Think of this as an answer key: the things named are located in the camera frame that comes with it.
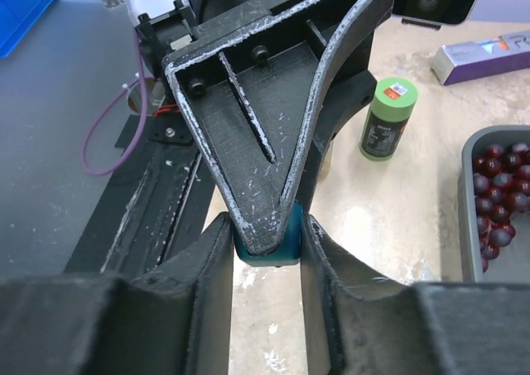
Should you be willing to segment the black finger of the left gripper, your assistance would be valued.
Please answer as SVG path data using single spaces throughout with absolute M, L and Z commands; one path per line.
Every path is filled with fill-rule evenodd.
M 347 59 L 330 86 L 306 160 L 308 185 L 327 176 L 335 137 L 373 98 L 376 79 L 369 72 L 372 46 L 373 35 L 369 35 Z
M 354 50 L 391 15 L 394 0 L 357 0 L 320 59 L 298 46 L 270 75 L 235 74 L 223 54 L 225 83 L 182 85 L 177 72 L 194 55 L 165 68 L 177 105 L 202 152 L 247 252 L 276 251 L 306 182 L 304 167 L 325 97 Z

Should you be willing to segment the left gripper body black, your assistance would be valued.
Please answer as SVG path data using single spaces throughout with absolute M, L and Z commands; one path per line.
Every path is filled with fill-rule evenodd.
M 235 74 L 270 75 L 287 63 L 298 46 L 320 59 L 332 33 L 357 0 L 170 0 L 169 11 L 136 28 L 139 51 L 156 79 L 168 65 L 197 55 L 200 61 L 179 72 L 182 85 L 217 85 L 228 79 L 223 54 Z

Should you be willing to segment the green pill bottle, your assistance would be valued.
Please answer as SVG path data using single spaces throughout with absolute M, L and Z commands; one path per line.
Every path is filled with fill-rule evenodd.
M 379 80 L 365 119 L 359 149 L 372 161 L 386 161 L 397 150 L 418 100 L 409 80 L 389 77 Z

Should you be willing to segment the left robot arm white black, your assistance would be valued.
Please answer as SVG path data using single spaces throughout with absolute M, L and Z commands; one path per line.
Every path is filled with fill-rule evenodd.
M 325 96 L 394 0 L 124 0 L 246 251 L 278 250 Z

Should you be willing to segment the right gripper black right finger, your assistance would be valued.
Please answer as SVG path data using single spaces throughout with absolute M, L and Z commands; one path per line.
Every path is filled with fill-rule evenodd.
M 529 289 L 390 279 L 312 217 L 301 235 L 311 374 L 526 374 Z

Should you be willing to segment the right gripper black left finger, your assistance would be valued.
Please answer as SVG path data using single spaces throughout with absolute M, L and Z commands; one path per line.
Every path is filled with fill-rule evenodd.
M 1 281 L 4 374 L 225 374 L 232 224 L 132 281 L 69 273 Z

